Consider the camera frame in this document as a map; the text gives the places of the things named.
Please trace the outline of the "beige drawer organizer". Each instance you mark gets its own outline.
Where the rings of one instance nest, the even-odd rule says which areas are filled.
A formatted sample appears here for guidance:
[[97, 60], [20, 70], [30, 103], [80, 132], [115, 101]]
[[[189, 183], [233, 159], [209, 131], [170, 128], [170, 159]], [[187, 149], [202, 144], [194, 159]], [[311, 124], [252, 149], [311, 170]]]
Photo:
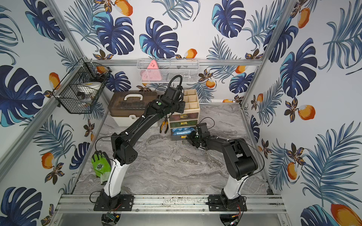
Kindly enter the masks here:
[[200, 106], [196, 89], [186, 89], [183, 101], [185, 102], [183, 113], [168, 115], [170, 129], [195, 127], [199, 122]]

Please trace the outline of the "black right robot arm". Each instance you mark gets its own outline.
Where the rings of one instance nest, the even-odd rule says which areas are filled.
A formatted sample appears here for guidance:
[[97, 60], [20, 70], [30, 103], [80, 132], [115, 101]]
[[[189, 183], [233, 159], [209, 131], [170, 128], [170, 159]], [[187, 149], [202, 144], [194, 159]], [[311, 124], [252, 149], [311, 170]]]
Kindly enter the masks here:
[[222, 153], [229, 178], [220, 195], [211, 195], [207, 202], [210, 211], [245, 211], [246, 199], [239, 194], [247, 178], [258, 169], [258, 163], [245, 139], [225, 139], [213, 136], [206, 123], [187, 135], [187, 141], [195, 148]]

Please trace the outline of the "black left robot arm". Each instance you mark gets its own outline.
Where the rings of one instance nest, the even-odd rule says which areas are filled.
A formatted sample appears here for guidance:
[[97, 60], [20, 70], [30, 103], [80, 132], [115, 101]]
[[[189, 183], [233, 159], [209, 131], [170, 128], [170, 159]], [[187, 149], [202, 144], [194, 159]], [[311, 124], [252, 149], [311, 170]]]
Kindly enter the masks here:
[[112, 170], [105, 187], [97, 198], [95, 211], [114, 211], [121, 206], [121, 186], [125, 174], [138, 153], [134, 149], [140, 137], [156, 122], [173, 113], [183, 113], [185, 102], [183, 100], [183, 87], [168, 86], [165, 93], [146, 105], [142, 116], [128, 129], [119, 134], [111, 135], [113, 150]]

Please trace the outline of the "clear lowest drawer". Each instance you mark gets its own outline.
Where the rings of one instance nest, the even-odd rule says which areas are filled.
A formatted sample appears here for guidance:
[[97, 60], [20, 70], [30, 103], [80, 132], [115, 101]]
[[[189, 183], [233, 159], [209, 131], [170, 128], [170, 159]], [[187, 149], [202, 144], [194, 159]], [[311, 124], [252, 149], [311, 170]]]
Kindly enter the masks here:
[[193, 131], [195, 131], [195, 127], [171, 129], [171, 140], [178, 141], [187, 139]]

